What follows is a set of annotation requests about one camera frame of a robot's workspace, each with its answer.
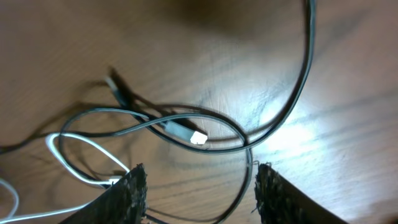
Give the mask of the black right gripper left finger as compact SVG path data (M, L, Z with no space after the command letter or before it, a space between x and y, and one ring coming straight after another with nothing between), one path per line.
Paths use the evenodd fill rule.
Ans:
M105 193L60 224L136 224L147 204L144 165L139 164Z

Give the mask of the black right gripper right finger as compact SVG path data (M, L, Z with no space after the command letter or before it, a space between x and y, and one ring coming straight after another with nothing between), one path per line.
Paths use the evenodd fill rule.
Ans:
M259 164L254 193L262 224L345 224L296 188L270 163Z

